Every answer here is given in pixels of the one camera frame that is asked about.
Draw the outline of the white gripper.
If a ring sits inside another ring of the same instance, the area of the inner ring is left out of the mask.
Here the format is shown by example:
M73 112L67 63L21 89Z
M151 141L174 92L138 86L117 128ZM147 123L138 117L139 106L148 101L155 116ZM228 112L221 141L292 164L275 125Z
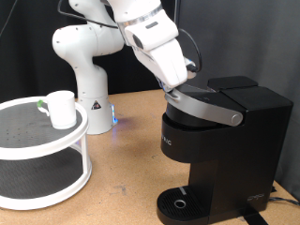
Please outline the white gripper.
M133 49L136 58L157 78L159 86L170 92L188 79L185 59L174 38L151 51Z

